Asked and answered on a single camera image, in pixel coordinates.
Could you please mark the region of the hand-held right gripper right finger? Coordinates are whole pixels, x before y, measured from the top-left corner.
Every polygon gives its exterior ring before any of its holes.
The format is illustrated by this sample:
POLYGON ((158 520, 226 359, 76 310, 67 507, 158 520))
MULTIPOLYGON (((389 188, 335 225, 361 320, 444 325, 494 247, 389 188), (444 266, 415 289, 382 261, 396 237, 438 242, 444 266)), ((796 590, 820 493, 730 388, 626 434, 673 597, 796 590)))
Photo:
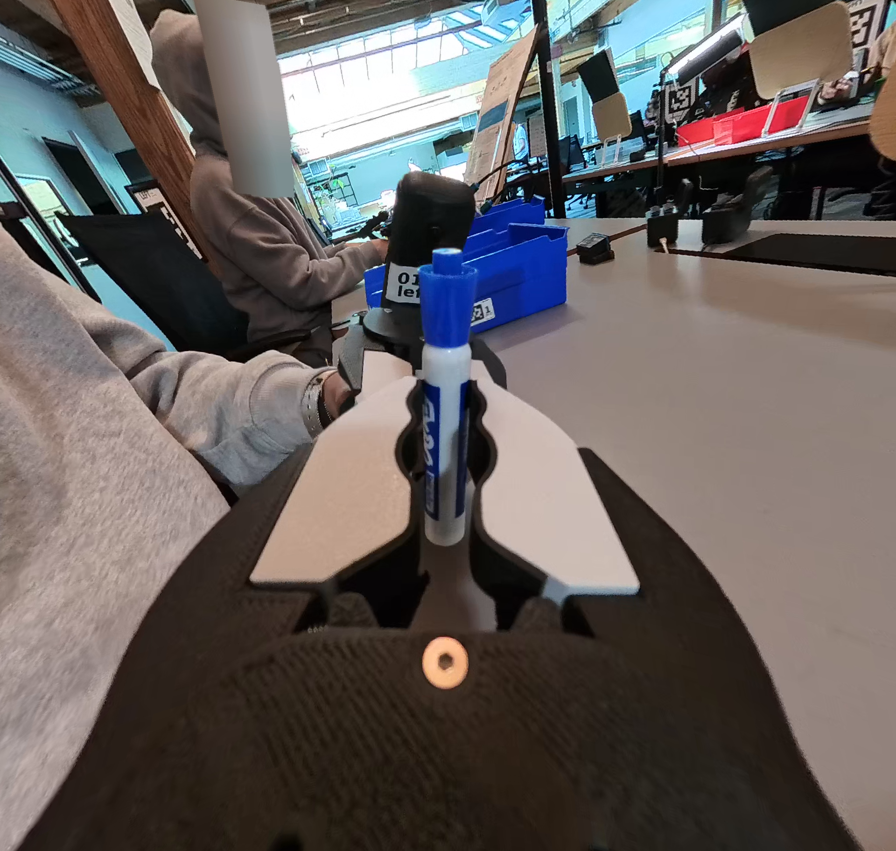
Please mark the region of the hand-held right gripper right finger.
POLYGON ((532 598, 634 597, 640 580, 588 471, 594 456, 489 378, 471 383, 469 566, 508 629, 532 598))

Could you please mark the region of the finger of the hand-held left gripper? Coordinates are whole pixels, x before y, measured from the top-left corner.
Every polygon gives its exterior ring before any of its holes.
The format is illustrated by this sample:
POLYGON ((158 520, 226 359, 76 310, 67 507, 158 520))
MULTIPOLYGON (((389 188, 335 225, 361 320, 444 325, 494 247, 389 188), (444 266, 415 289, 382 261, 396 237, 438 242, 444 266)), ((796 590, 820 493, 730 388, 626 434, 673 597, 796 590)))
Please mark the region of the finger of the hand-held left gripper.
POLYGON ((487 376, 499 387, 507 387, 507 373, 505 366, 486 342, 470 342, 471 349, 471 376, 474 380, 484 379, 487 376))
POLYGON ((417 384, 418 375, 409 362, 385 351, 365 350, 357 404, 385 395, 383 400, 404 405, 417 384))

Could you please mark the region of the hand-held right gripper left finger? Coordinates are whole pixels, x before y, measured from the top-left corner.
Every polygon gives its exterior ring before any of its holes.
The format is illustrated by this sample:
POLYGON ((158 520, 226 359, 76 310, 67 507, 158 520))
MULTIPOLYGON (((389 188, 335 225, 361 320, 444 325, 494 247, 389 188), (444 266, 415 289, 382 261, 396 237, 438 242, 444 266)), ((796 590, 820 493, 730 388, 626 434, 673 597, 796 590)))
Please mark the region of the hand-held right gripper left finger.
POLYGON ((252 566, 252 589, 326 604, 354 593, 380 626, 411 626, 427 587, 412 474, 418 396, 418 380, 400 378, 325 430, 252 566))

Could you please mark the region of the blue whiteboard marker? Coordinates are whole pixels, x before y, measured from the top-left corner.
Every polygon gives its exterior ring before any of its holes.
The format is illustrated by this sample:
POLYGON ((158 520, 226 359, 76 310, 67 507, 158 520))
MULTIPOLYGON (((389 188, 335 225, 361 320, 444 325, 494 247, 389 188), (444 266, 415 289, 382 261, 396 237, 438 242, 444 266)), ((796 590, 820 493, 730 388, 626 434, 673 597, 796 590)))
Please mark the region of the blue whiteboard marker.
POLYGON ((469 334, 476 271, 459 249, 433 251, 420 267, 423 336, 423 507, 427 540, 439 546, 465 533, 468 389, 472 352, 469 334))

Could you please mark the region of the tagged blue plastic bin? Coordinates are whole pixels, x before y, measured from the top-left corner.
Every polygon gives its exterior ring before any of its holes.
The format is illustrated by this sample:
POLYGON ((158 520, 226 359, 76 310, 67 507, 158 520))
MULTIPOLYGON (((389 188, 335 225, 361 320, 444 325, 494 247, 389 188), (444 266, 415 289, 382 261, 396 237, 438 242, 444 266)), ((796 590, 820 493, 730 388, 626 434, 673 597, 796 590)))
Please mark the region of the tagged blue plastic bin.
POLYGON ((510 224, 484 232, 467 253, 471 223, 447 212, 396 217, 384 263, 364 272, 365 331, 384 340, 404 330, 405 317, 420 319, 428 345, 460 349, 469 331, 566 301, 565 228, 510 224))

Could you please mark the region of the person's left forearm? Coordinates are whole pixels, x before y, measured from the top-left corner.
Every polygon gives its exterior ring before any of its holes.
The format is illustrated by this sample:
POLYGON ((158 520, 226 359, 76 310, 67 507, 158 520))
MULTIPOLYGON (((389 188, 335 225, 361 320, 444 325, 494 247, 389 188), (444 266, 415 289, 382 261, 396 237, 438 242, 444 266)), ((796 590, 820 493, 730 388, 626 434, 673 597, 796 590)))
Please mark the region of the person's left forearm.
POLYGON ((260 484, 327 426, 318 410, 322 375, 282 352, 239 364, 205 352, 151 344, 110 357, 174 439, 234 492, 260 484))

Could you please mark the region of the black desk lamp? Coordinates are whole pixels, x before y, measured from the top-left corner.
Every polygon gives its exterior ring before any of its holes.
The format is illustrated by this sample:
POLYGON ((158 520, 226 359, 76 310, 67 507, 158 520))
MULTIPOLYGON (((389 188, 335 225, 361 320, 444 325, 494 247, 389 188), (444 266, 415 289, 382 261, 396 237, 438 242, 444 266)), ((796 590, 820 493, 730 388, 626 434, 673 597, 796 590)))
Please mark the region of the black desk lamp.
POLYGON ((657 216, 666 206, 664 191, 664 156, 666 151, 666 92, 670 79, 686 84, 701 73, 724 60, 734 50, 740 50, 745 41, 745 12, 732 17, 724 26, 702 39, 690 49, 670 60, 661 68, 658 78, 658 119, 657 119, 657 167, 653 190, 651 215, 657 216))

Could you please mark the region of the wooden notice board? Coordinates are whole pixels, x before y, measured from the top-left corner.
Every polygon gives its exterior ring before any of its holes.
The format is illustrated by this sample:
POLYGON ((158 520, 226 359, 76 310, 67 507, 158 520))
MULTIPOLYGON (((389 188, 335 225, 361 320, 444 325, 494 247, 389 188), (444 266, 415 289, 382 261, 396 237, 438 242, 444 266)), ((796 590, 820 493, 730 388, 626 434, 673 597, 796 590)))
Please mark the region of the wooden notice board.
POLYGON ((535 46, 533 28, 489 69, 464 174, 479 206, 500 193, 509 164, 514 161, 514 112, 535 57, 535 46))

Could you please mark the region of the black metal pole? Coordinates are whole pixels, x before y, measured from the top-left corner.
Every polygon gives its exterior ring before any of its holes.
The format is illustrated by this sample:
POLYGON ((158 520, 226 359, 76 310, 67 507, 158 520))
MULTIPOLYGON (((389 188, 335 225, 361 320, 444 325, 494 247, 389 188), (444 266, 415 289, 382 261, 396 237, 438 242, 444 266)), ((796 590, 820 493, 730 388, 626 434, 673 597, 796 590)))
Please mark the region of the black metal pole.
POLYGON ((536 30, 539 90, 545 131, 546 163, 553 217, 566 219, 566 191, 558 135, 556 95, 546 0, 530 0, 536 30))

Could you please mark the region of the small black charging dock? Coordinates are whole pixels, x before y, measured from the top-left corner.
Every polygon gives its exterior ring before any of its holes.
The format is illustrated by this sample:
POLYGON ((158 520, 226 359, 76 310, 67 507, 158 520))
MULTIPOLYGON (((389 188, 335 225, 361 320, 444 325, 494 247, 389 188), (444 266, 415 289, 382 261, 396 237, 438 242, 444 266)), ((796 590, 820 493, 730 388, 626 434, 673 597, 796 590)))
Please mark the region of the small black charging dock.
POLYGON ((687 218, 693 198, 693 181, 684 178, 678 184, 673 197, 661 195, 662 187, 655 191, 655 203, 646 215, 646 241, 652 250, 666 249, 678 242, 679 223, 687 218))

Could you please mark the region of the black fabric chair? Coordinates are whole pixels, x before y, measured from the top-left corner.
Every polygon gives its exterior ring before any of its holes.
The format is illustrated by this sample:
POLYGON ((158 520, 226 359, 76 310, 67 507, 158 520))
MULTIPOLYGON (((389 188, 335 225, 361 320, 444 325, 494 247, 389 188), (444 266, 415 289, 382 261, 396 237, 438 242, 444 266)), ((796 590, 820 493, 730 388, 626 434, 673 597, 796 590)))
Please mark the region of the black fabric chair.
POLYGON ((308 330, 287 331, 250 343, 247 316, 230 305, 207 264, 158 214, 61 216, 60 221, 178 351, 246 363, 313 336, 308 330))

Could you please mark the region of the person's grey sweatshirt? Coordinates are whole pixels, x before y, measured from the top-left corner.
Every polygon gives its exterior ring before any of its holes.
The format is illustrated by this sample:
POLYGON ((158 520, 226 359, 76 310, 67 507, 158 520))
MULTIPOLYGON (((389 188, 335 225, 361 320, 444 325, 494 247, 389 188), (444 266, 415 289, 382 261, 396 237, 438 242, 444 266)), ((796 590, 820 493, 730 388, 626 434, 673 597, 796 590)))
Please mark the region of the person's grey sweatshirt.
POLYGON ((2 232, 1 832, 73 767, 133 633, 226 510, 185 446, 230 365, 165 351, 2 232))

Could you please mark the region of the large black charging dock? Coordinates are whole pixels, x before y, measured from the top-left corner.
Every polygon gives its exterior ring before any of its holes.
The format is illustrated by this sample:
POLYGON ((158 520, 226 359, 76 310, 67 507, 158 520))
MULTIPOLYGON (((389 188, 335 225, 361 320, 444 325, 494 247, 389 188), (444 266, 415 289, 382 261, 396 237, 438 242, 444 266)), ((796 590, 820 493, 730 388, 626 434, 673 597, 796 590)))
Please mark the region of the large black charging dock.
POLYGON ((740 238, 752 223, 753 211, 763 200, 773 178, 773 168, 762 166, 747 177, 742 192, 733 197, 722 195, 704 210, 701 216, 702 246, 729 244, 740 238))

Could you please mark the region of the long wooden work table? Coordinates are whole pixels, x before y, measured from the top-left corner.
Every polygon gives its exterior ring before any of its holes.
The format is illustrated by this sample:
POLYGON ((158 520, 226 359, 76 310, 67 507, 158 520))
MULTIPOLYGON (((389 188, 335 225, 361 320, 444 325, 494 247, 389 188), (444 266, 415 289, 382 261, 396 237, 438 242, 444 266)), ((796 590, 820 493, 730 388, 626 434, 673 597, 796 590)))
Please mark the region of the long wooden work table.
POLYGON ((812 128, 790 128, 769 136, 746 140, 736 144, 716 145, 709 142, 685 146, 664 155, 665 166, 725 160, 768 151, 800 148, 813 144, 867 136, 870 118, 817 125, 812 128))

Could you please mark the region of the large beige-backed monitor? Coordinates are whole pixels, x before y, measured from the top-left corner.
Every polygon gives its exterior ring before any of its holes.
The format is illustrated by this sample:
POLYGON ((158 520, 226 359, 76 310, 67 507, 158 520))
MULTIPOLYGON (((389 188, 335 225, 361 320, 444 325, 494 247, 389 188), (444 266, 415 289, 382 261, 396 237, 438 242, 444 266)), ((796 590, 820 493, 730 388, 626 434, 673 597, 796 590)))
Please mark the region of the large beige-backed monitor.
POLYGON ((850 71, 850 16, 842 0, 742 2, 753 35, 749 55, 756 91, 762 99, 850 71))

